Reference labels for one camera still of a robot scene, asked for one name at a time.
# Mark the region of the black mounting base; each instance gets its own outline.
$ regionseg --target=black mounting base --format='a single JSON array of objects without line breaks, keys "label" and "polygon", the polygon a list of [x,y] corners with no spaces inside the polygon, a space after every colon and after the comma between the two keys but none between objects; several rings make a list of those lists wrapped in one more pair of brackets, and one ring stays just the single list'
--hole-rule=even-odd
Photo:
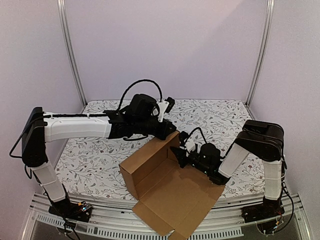
[{"label": "black mounting base", "polygon": [[[76,204],[76,203],[71,203],[70,208],[71,209],[79,209],[78,204]],[[59,214],[59,212],[57,212],[53,206],[50,206],[49,213],[53,214],[53,215],[61,216]],[[92,208],[86,210],[85,212],[83,212],[83,211],[71,212],[69,214],[65,214],[64,217],[66,219],[72,219],[72,220],[88,223],[90,220],[90,217],[91,217],[91,213],[92,213]]]},{"label": "black mounting base", "polygon": [[279,207],[270,210],[266,208],[265,204],[261,203],[252,206],[245,206],[241,211],[245,223],[269,219],[285,213],[285,209],[281,202]]}]

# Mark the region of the vertical metal rail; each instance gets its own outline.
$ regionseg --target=vertical metal rail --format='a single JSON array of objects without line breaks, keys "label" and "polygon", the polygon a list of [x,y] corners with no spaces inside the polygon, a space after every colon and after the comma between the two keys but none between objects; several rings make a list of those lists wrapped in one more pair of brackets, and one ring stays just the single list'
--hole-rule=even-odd
[{"label": "vertical metal rail", "polygon": [[255,91],[257,88],[257,83],[258,83],[260,72],[261,72],[261,68],[263,65],[264,58],[265,58],[269,33],[270,33],[270,29],[271,29],[272,17],[274,14],[274,6],[275,6],[275,0],[268,0],[259,56],[258,56],[256,66],[254,69],[254,74],[253,74],[252,82],[250,85],[249,93],[248,93],[248,96],[247,96],[246,102],[245,102],[245,106],[247,108],[249,108],[251,106],[252,100],[254,98]]},{"label": "vertical metal rail", "polygon": [[65,0],[57,0],[57,4],[58,4],[59,15],[60,15],[64,43],[66,47],[66,52],[68,54],[68,58],[69,58],[69,62],[70,62],[70,66],[73,74],[73,79],[74,79],[75,86],[79,94],[81,103],[83,106],[86,106],[88,102],[85,96],[85,91],[81,84],[79,71],[76,64],[76,58],[75,58],[74,50],[71,43],[70,32],[69,32],[68,21],[67,21],[67,13],[66,13],[66,7],[65,7]]}]

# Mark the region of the floral tabletop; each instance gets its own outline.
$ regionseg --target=floral tabletop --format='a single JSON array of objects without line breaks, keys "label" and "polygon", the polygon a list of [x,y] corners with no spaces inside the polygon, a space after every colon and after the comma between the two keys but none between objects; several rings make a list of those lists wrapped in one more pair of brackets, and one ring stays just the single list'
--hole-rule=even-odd
[{"label": "floral tabletop", "polygon": [[[91,101],[84,113],[115,110],[118,104],[118,100]],[[128,100],[123,101],[123,106],[127,104]],[[219,148],[222,155],[245,121],[251,119],[241,101],[195,99],[176,100],[165,118],[171,120],[179,131],[189,133],[195,127],[201,127],[206,140]],[[198,131],[192,137],[196,143],[204,143]],[[69,139],[55,171],[70,193],[133,200],[118,165],[151,138],[138,141],[96,137]],[[249,154],[226,184],[221,198],[262,193],[264,185],[262,161]]]}]

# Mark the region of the floral pattern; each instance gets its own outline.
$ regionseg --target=floral pattern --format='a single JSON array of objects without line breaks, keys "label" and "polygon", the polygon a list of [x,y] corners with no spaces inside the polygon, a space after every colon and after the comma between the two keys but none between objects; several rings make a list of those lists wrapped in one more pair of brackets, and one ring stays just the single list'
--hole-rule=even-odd
[{"label": "floral pattern", "polygon": [[[85,113],[115,110],[118,100],[91,101]],[[227,151],[246,120],[251,119],[245,106],[238,100],[176,100],[171,112],[165,115],[179,131],[191,132],[201,127],[209,143]],[[204,141],[194,132],[193,140]],[[95,137],[69,139],[55,171],[66,189],[73,194],[133,200],[128,192],[119,163],[132,155],[152,137],[138,141]],[[259,158],[246,158],[226,184],[221,198],[261,193],[264,190],[264,169]]]}]

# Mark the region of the open cardboard box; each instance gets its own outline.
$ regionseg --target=open cardboard box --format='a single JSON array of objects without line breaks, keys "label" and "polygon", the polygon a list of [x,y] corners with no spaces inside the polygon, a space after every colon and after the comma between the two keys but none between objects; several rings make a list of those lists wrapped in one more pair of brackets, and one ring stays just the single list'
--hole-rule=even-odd
[{"label": "open cardboard box", "polygon": [[161,236],[174,230],[169,240],[189,238],[225,188],[190,165],[179,167],[170,150],[179,147],[178,134],[153,138],[119,165],[128,191],[139,200],[133,212]]}]

